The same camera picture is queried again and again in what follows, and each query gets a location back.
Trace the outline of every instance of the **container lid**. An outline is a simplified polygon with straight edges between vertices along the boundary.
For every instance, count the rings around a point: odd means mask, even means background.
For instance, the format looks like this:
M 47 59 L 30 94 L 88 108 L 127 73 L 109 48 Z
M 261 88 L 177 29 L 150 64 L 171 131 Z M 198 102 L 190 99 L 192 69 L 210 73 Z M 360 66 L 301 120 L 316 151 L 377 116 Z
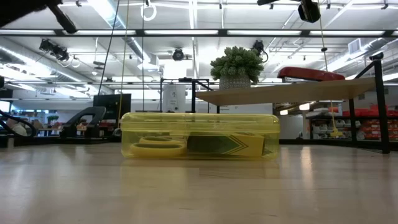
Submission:
M 126 113 L 122 131 L 198 133 L 279 133 L 279 120 L 262 114 Z

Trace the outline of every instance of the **translucent plastic container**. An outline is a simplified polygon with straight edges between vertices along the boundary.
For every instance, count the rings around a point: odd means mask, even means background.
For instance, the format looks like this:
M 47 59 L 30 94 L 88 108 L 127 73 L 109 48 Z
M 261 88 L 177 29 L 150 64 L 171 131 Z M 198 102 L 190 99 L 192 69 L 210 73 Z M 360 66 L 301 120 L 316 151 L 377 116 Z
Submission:
M 121 129 L 126 158 L 274 159 L 279 153 L 273 115 L 127 113 Z

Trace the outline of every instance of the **wooden floor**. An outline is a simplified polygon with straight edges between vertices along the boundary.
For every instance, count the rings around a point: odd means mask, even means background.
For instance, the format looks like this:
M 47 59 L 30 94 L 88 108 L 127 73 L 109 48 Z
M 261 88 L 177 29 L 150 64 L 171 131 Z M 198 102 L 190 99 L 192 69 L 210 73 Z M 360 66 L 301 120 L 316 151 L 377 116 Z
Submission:
M 262 161 L 124 160 L 118 144 L 0 152 L 0 223 L 398 223 L 398 155 L 282 146 Z

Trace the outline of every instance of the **air vent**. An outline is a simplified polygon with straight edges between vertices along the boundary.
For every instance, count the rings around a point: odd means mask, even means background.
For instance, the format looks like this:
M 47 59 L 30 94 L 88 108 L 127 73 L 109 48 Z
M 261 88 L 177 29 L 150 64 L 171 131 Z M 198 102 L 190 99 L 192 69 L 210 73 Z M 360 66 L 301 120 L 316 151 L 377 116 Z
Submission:
M 348 53 L 350 55 L 361 51 L 361 39 L 356 39 L 348 44 Z
M 13 63 L 21 65 L 25 64 L 24 61 L 3 50 L 1 47 L 0 47 L 0 63 L 3 64 Z

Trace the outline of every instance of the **ceiling light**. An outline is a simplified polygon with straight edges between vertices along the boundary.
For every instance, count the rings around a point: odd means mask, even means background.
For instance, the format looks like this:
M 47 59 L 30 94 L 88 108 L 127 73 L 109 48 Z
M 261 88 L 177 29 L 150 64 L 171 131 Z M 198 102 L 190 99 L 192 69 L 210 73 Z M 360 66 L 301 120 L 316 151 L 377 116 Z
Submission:
M 74 34 L 68 35 L 111 35 L 112 30 L 79 30 Z M 135 35 L 135 30 L 127 30 L 127 35 Z M 113 35 L 126 35 L 126 30 L 114 30 Z
M 15 71 L 15 70 L 13 70 L 11 68 L 7 68 L 7 67 L 0 68 L 0 76 L 2 76 L 4 78 L 10 78 L 12 80 L 40 81 L 40 79 L 35 78 L 33 75 L 21 73 L 21 72 Z
M 385 31 L 382 30 L 324 30 L 323 35 L 374 35 L 374 36 L 380 36 L 383 35 Z M 310 35 L 321 35 L 322 32 L 320 30 L 317 31 L 310 31 Z
M 85 85 L 88 84 L 87 82 L 54 82 L 54 84 L 58 84 L 58 85 Z
M 47 66 L 37 62 L 34 59 L 31 59 L 31 58 L 23 56 L 19 53 L 13 52 L 12 50 L 9 50 L 5 47 L 0 46 L 0 50 L 3 50 L 21 60 L 23 60 L 31 69 L 33 69 L 37 73 L 40 72 L 40 73 L 42 73 L 42 75 L 50 75 L 51 74 L 51 70 Z
M 300 105 L 298 108 L 300 110 L 309 110 L 310 109 L 310 104 L 306 103 L 306 104 Z
M 114 6 L 108 0 L 87 0 L 102 18 L 110 19 L 115 15 Z
M 22 99 L 22 100 L 39 101 L 39 100 L 47 100 L 47 99 L 45 99 L 45 98 L 26 98 L 26 99 Z
M 393 74 L 390 74 L 390 75 L 383 75 L 383 81 L 384 82 L 389 81 L 389 80 L 393 80 L 395 78 L 398 78 L 398 73 L 393 73 Z
M 151 70 L 153 70 L 153 71 L 159 71 L 159 66 L 153 65 L 153 64 L 147 63 L 147 62 L 140 63 L 139 65 L 137 65 L 137 68 L 139 68 L 140 70 L 142 70 L 142 69 L 148 70 L 149 72 L 150 72 Z
M 217 35 L 218 30 L 145 30 L 147 35 Z
M 67 96 L 72 96 L 72 97 L 77 97 L 77 98 L 87 98 L 87 95 L 84 93 L 81 93 L 79 91 L 71 90 L 68 88 L 56 88 L 57 92 L 67 95 Z
M 280 115 L 287 115 L 289 112 L 287 110 L 282 110 L 279 112 Z
M 0 29 L 1 35 L 54 35 L 54 30 L 14 30 Z
M 48 82 L 11 82 L 11 84 L 49 84 Z
M 300 30 L 228 30 L 228 35 L 300 35 Z

